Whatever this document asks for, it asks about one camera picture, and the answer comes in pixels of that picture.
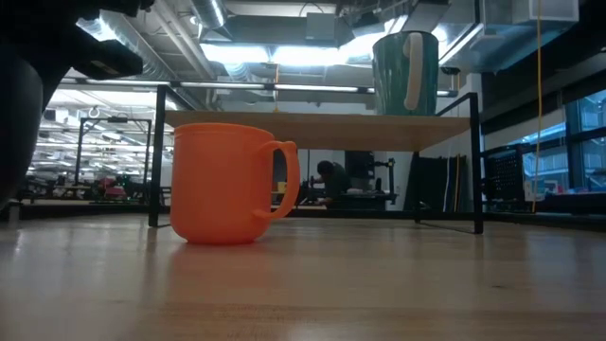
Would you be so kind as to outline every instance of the wooden shelf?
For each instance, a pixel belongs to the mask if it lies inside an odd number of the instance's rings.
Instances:
[[[470,129],[468,118],[290,113],[167,112],[176,128],[189,123],[257,127],[301,149],[417,152]]]

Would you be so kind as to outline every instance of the wooden table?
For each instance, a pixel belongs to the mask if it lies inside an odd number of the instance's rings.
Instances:
[[[434,116],[405,117],[396,115],[331,115],[301,113],[242,113],[242,112],[202,112],[193,111],[191,106],[166,85],[158,86],[158,106],[156,107],[156,130],[153,141],[153,162],[151,177],[150,226],[159,226],[160,212],[159,186],[160,168],[164,143],[164,124],[174,128],[191,123],[232,123],[260,128],[272,133],[277,140],[293,141],[302,149],[326,149],[346,151],[401,151],[413,152],[412,164],[419,162],[420,151],[450,137],[471,131],[472,169],[472,215],[458,215],[453,219],[472,219],[472,233],[483,231],[481,167],[480,167],[480,121],[478,96],[467,93],[454,100]],[[167,111],[168,96],[189,111]],[[469,117],[443,117],[445,113],[466,102]],[[411,168],[411,176],[418,177],[422,170]],[[420,223],[420,179],[413,179],[413,212],[403,218]],[[382,213],[367,211],[366,217]],[[430,212],[422,215],[425,220],[444,220],[443,214]]]
[[[606,339],[599,233],[286,219],[203,247],[142,215],[20,224],[0,227],[3,341]]]
[[[168,125],[232,123],[260,128],[301,149],[420,152],[470,129],[460,117],[166,112]]]

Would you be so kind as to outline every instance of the green mug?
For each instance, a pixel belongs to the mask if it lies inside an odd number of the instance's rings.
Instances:
[[[437,102],[438,41],[423,31],[387,35],[373,47],[379,115],[432,116]]]

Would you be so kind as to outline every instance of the man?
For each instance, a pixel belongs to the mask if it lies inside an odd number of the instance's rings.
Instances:
[[[351,188],[351,180],[345,173],[343,166],[336,162],[321,161],[318,163],[318,174],[321,178],[315,180],[315,184],[324,184],[326,198],[320,200],[319,204],[331,206],[339,195]]]

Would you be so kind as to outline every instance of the orange mug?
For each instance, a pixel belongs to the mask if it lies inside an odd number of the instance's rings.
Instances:
[[[274,150],[286,156],[287,186],[271,212]],[[198,123],[175,129],[170,223],[188,242],[248,243],[285,217],[299,191],[293,142],[261,129]]]

